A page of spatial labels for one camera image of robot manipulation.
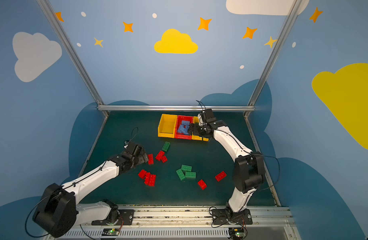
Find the large light blue brick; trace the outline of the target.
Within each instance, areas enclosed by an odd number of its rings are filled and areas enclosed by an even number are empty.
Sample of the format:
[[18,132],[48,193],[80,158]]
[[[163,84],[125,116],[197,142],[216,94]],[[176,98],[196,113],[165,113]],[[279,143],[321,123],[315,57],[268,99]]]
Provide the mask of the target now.
[[190,121],[181,121],[181,124],[184,126],[189,126],[191,124]]

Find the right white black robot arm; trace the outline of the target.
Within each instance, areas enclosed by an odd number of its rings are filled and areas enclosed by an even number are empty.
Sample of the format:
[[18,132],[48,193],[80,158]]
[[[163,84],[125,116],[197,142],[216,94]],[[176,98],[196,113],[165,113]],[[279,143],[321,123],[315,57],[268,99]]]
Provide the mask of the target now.
[[227,202],[227,211],[229,215],[239,214],[246,209],[252,195],[264,183],[264,157],[239,141],[224,121],[216,119],[212,109],[202,110],[198,119],[197,123],[191,124],[192,133],[201,138],[215,139],[234,162],[235,189]]

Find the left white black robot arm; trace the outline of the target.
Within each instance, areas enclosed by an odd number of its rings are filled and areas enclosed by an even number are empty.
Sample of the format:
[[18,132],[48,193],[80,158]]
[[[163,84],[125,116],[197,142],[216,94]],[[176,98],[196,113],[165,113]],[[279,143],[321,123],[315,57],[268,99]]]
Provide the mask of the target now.
[[49,185],[41,201],[33,209],[33,222],[55,238],[85,223],[97,222],[109,226],[121,224],[122,218],[117,204],[109,200],[93,204],[80,202],[107,181],[147,161],[145,148],[129,142],[122,153],[109,157],[81,177],[62,185]]

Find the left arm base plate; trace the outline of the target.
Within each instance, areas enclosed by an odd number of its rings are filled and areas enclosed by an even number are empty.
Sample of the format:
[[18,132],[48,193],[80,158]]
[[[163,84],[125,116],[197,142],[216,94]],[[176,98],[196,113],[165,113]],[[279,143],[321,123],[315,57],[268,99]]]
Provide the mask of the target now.
[[119,209],[112,211],[104,220],[92,221],[93,226],[130,226],[132,225],[134,210]]

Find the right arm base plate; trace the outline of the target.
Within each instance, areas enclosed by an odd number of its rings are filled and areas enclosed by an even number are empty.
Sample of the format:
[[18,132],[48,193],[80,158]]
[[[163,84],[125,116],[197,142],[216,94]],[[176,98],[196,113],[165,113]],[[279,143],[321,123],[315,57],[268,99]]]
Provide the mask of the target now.
[[233,212],[230,209],[216,209],[209,210],[214,227],[223,225],[252,225],[253,219],[251,212],[248,209],[240,211],[238,213]]

